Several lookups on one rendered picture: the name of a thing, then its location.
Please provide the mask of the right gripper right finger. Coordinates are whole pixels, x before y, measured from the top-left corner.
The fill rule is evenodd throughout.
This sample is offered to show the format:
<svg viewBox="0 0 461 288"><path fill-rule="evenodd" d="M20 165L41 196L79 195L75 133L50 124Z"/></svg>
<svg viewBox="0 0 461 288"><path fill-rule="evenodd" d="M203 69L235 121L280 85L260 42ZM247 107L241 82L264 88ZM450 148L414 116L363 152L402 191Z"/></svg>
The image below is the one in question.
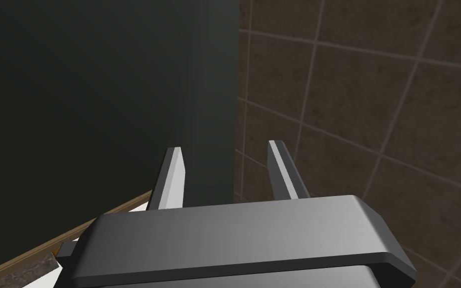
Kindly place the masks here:
<svg viewBox="0 0 461 288"><path fill-rule="evenodd" d="M267 169L276 201L310 198L289 150L281 140L268 141Z"/></svg>

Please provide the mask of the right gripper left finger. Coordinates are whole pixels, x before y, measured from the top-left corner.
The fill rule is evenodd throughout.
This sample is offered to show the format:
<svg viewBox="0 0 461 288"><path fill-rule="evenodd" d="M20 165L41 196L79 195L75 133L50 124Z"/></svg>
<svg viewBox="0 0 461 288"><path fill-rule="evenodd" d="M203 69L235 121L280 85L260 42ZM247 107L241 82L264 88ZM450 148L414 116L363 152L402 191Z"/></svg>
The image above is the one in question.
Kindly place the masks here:
<svg viewBox="0 0 461 288"><path fill-rule="evenodd" d="M186 169L182 149L169 147L151 192L147 210L177 209L183 207Z"/></svg>

